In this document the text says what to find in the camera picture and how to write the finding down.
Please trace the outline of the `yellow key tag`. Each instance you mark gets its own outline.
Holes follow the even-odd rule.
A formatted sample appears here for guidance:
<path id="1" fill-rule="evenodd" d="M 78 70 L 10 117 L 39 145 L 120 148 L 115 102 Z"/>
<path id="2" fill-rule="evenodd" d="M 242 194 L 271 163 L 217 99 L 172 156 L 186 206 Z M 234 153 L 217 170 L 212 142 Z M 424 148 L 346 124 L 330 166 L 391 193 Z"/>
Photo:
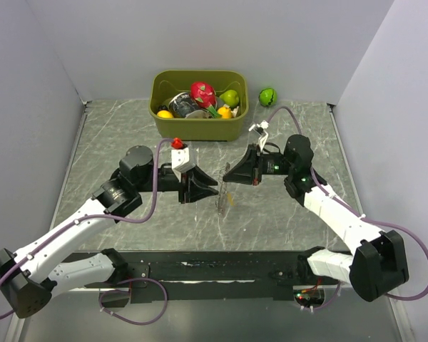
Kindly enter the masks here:
<path id="1" fill-rule="evenodd" d="M 227 193 L 227 198 L 228 198 L 228 202 L 229 202 L 230 206 L 233 207 L 235 205 L 234 201 L 233 201 L 233 196 L 229 192 Z"/>

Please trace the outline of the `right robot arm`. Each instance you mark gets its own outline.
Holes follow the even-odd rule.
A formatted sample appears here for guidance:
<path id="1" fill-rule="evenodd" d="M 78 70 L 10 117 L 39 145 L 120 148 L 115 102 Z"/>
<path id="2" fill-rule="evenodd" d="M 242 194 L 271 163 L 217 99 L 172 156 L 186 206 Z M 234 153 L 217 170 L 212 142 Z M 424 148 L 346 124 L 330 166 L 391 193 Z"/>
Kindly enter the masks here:
<path id="1" fill-rule="evenodd" d="M 242 160 L 224 176 L 224 182 L 259 185 L 264 175 L 282 175 L 289 196 L 318 216 L 347 246 L 350 253 L 314 247 L 300 256 L 299 279 L 315 283 L 321 276 L 350 284 L 371 302 L 409 279 L 404 240 L 354 214 L 333 188 L 312 168 L 309 138 L 292 135 L 284 150 L 265 152 L 258 144 L 247 147 Z"/>

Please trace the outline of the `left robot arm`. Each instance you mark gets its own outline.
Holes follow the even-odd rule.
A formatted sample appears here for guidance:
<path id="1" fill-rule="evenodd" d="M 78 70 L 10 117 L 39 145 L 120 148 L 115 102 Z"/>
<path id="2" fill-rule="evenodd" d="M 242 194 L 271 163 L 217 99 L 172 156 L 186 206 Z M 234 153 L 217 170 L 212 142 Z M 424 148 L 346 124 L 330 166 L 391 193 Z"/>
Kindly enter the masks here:
<path id="1" fill-rule="evenodd" d="M 147 222 L 156 208 L 159 192 L 177 192 L 181 204 L 216 196 L 217 181 L 202 171 L 187 146 L 174 148 L 171 161 L 158 164 L 158 152 L 131 147 L 118 168 L 68 219 L 15 252 L 0 250 L 0 292 L 14 314 L 27 318 L 53 297 L 89 284 L 121 285 L 128 274 L 127 261 L 115 249 L 74 262 L 65 260 L 94 235 L 119 222 L 132 222 L 129 214 L 150 192 L 151 208 L 137 219 Z"/>

